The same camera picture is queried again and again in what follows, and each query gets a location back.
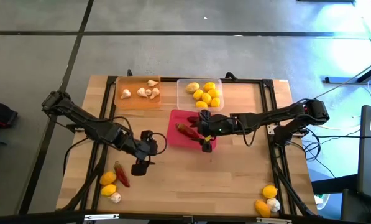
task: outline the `black cable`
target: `black cable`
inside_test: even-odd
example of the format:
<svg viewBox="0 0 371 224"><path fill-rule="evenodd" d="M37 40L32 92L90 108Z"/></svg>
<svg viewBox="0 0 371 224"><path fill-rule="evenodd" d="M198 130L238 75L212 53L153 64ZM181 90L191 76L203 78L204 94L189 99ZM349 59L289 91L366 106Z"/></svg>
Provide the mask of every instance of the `black cable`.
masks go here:
<svg viewBox="0 0 371 224"><path fill-rule="evenodd" d="M313 161L313 160L316 160L316 158L318 158L318 156L319 156L319 154L321 153L321 141L319 140L319 138L317 137L317 135L312 131L312 130L310 130L309 128L305 128L305 129L307 129L308 131L310 131L310 133L312 134L312 136L314 136L315 137L315 139L316 139L316 144L318 144L316 147L314 147L313 149L316 149L316 148L318 148L318 151L316 152L316 155L314 156L314 154L312 154L313 155L313 157L311 157L311 158L307 158L307 156L306 156L306 154L305 154L305 159L307 160L307 161ZM313 149L310 149L310 150L307 150L308 149L308 147L310 146L310 145L308 145L307 147L306 147L306 149L305 149L305 151L307 152L310 152L311 150L313 150Z"/></svg>
<svg viewBox="0 0 371 224"><path fill-rule="evenodd" d="M69 155L69 152L74 148L76 147L77 145L79 145L80 143L84 142L85 140L87 140L88 138L84 138L76 143L74 143L71 147L69 147L68 150L66 150L66 153L65 153L65 157L64 157L64 160L63 160L63 174L65 175L65 170L66 170L66 160L68 159L68 155Z"/></svg>
<svg viewBox="0 0 371 224"><path fill-rule="evenodd" d="M320 163L323 167L325 167L329 172L330 172L330 174L334 177L334 178L337 178L334 174L333 174L333 172L327 167L327 166L325 166L321 161L319 161L319 159L318 158L315 158L315 160L318 162L318 163Z"/></svg>
<svg viewBox="0 0 371 224"><path fill-rule="evenodd" d="M61 124L61 123L59 123L58 121L54 121L54 123L56 123L57 125L59 125L59 126L61 126L61 127L63 127L63 128L65 128L65 129L68 129L65 125L63 125L63 124Z"/></svg>
<svg viewBox="0 0 371 224"><path fill-rule="evenodd" d="M279 159L279 158L281 158L283 156L283 151L282 150L284 150L284 147L279 147L279 150L278 150L279 151L279 156L274 157L275 159Z"/></svg>
<svg viewBox="0 0 371 224"><path fill-rule="evenodd" d="M294 145L294 146L297 146L298 148L300 148L302 151L304 151L304 148L302 146L300 146L299 144L295 143L295 142L292 142L290 141L289 142L290 144Z"/></svg>
<svg viewBox="0 0 371 224"><path fill-rule="evenodd" d="M351 133L349 133L349 134L346 134L346 136L348 136L348 135L350 135L350 134L355 134L356 132L358 132L358 131L360 131L359 129L358 130L356 130L356 131L354 131L354 132L351 132ZM327 143L327 142L329 142L329 141L332 141L332 140L334 140L334 139L339 139L340 137L336 137L336 138L331 138L331 139L329 139L329 140L326 140L326 141L324 141L324 142L322 142L322 143L320 143L320 145L322 146L324 143ZM307 149L307 148L309 148L311 145L313 145L313 144L318 144L317 142L310 142L311 144L309 144L309 145L307 145L306 147L305 147L305 149ZM306 150L306 152L309 152L309 151L312 151L312 150L314 150L314 149L316 149L318 146L315 146L315 147L313 147L312 149L308 149L308 150Z"/></svg>
<svg viewBox="0 0 371 224"><path fill-rule="evenodd" d="M157 134L157 135L163 137L164 140L165 140L165 147L164 147L160 152L156 153L156 155L159 155L159 154L164 153L164 151L166 151L166 148L167 148L167 138L166 138L166 136L164 136L162 133L152 133L152 134L150 134L150 135L148 136L148 138L151 137L151 136L153 136L154 134Z"/></svg>

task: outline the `clear plastic container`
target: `clear plastic container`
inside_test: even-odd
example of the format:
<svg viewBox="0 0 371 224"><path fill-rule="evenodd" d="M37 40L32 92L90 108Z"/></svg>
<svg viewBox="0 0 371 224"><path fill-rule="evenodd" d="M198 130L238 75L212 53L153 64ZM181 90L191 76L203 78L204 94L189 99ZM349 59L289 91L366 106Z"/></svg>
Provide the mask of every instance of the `clear plastic container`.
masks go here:
<svg viewBox="0 0 371 224"><path fill-rule="evenodd" d="M215 112L221 111L224 107L224 93L222 92L222 83L221 79L219 78L184 78L177 80L177 108L179 110L187 110L187 111L201 111L205 108L197 108L196 102L193 98L191 93L188 93L185 88L190 83L199 83L201 90L204 91L203 86L208 82L212 82L216 84L216 89L220 92L219 99L220 99L220 106L219 107L210 107L208 110Z"/></svg>

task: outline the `wooden table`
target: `wooden table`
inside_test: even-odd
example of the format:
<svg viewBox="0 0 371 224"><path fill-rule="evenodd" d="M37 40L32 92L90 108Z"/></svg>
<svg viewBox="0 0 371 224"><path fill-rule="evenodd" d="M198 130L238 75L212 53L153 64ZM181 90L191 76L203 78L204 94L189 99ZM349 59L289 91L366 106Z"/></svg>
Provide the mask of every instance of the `wooden table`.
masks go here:
<svg viewBox="0 0 371 224"><path fill-rule="evenodd" d="M106 80L107 76L91 76L83 102L83 109L97 117ZM287 80L274 80L273 83L278 107L291 104ZM115 112L115 116L128 118L136 138L139 138L141 131L147 129L167 133L170 111L176 109L176 82L162 82L161 88L160 109ZM225 107L221 114L263 111L258 85L223 83L223 92ZM273 184L265 128L261 127L257 131L251 147L244 144L242 136L234 135L219 137L213 153L168 146L163 154L152 158L157 164L150 166L147 175L141 177L129 174L131 165L135 162L134 157L109 148L105 170L112 170L115 161L120 161L127 170L131 187L126 188L118 183L122 201L113 204L101 196L98 211L256 217L258 214L254 209L255 201L263 199L263 187ZM83 133L78 133L73 142L84 137ZM156 139L160 147L164 145L161 138ZM65 206L85 181L92 145L91 141L86 141L72 150L57 208ZM286 153L292 186L309 209L317 213L304 152L297 147L287 146ZM282 186L284 211L288 213L285 192ZM94 185L90 188L86 208L91 206L93 193Z"/></svg>

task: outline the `orange plastic container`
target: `orange plastic container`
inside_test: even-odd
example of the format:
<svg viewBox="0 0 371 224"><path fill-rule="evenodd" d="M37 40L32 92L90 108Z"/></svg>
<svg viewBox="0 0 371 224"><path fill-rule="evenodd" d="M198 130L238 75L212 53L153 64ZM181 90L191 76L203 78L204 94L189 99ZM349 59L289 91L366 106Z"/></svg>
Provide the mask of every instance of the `orange plastic container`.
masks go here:
<svg viewBox="0 0 371 224"><path fill-rule="evenodd" d="M158 81L159 84L154 87L148 86L148 80ZM145 88L145 90L158 88L160 94L154 99L139 96L137 90L139 88ZM130 98L121 99L123 90L128 89L131 92ZM160 76L131 76L131 77L118 77L116 79L116 90L115 90L115 105L120 110L143 110L151 108L160 108L160 96L162 95L162 88L160 85Z"/></svg>

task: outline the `pink cutting board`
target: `pink cutting board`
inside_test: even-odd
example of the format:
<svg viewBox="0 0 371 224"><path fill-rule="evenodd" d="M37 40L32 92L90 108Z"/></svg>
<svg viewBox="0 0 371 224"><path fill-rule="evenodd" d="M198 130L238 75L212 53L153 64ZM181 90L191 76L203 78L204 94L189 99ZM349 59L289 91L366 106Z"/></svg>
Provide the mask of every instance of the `pink cutting board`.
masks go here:
<svg viewBox="0 0 371 224"><path fill-rule="evenodd" d="M192 111L183 111L183 110L172 110L170 113L170 120L168 122L168 128L167 128L167 144L169 146L181 146L181 147L188 147L193 149L200 149L202 151L202 146L199 144L199 142L192 141L188 136L185 136L184 134L177 131L176 124L185 124L188 127L191 126L191 123L189 123L186 118L190 116L198 116L197 112ZM214 150L217 145L217 139L211 141L211 147Z"/></svg>

